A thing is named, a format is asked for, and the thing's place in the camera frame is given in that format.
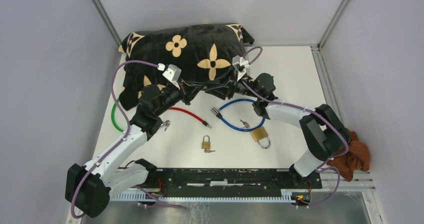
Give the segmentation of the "red cable lock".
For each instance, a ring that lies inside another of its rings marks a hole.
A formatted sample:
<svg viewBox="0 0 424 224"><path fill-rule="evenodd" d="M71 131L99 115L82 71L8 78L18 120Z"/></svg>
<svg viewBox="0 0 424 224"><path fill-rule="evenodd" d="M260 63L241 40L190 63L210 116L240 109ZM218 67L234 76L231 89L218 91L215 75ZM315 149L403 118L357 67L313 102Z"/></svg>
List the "red cable lock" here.
<svg viewBox="0 0 424 224"><path fill-rule="evenodd" d="M179 107L171 107L169 109L170 110L173 110L173 111L178 111L178 112L182 112L182 113L185 113L187 115L190 115L191 117L193 117L196 120L198 120L199 122L201 122L204 126L210 128L210 129L212 128L212 126L207 121L205 121L204 119L202 119L201 117L199 117L198 115L194 114L193 112L191 112L189 110L186 110L186 109L183 109L183 108L179 108Z"/></svg>

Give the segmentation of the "small brass padlock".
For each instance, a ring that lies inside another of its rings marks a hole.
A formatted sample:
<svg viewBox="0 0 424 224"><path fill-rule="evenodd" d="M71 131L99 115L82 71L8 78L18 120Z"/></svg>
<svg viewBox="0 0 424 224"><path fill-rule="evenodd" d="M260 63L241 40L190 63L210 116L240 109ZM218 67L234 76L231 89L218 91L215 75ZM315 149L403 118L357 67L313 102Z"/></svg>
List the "small brass padlock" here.
<svg viewBox="0 0 424 224"><path fill-rule="evenodd" d="M205 153L212 153L215 150L211 149L211 141L210 141L210 136L209 135L205 135L202 138L202 143L201 143L201 148L203 149L203 151Z"/></svg>

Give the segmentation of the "large brass padlock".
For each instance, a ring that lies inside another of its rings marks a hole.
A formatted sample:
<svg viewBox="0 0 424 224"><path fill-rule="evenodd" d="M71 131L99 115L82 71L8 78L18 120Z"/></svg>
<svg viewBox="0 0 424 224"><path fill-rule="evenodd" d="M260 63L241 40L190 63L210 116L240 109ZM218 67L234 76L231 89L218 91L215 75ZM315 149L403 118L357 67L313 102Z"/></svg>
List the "large brass padlock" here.
<svg viewBox="0 0 424 224"><path fill-rule="evenodd" d="M257 143L261 149L268 149L271 147L271 140L269 139L268 132L261 126L250 132L252 139Z"/></svg>

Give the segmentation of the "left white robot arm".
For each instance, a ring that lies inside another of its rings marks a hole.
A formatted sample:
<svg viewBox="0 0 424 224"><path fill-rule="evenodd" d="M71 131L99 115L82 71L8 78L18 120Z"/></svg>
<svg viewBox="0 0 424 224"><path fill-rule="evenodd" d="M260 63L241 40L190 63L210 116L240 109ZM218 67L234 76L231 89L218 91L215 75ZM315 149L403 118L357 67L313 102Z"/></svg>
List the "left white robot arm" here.
<svg viewBox="0 0 424 224"><path fill-rule="evenodd" d="M189 103L201 91L182 82L163 89L150 84L141 91L136 112L127 119L123 133L100 155L83 165L73 164L67 171L65 199L70 202L74 219L85 215L95 218L107 207L110 199L138 184L150 188L157 182L155 171L141 164L132 164L116 172L136 149L147 143L164 125L161 114L180 101Z"/></svg>

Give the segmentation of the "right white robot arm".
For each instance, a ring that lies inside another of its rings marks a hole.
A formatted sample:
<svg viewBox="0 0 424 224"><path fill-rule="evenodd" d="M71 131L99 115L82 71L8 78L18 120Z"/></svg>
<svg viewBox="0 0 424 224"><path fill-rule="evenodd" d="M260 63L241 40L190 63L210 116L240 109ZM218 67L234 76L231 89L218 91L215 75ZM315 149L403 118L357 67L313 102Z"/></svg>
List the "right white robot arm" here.
<svg viewBox="0 0 424 224"><path fill-rule="evenodd" d="M253 109L258 116L300 128L307 150L291 166L294 171L288 180L293 187L302 188L309 182L309 174L348 151L350 136L329 105L309 108L284 102L274 95L275 90L273 76L261 73L256 79L245 75L240 80L231 74L228 79L208 83L205 92L221 99L230 99L234 94L256 98Z"/></svg>

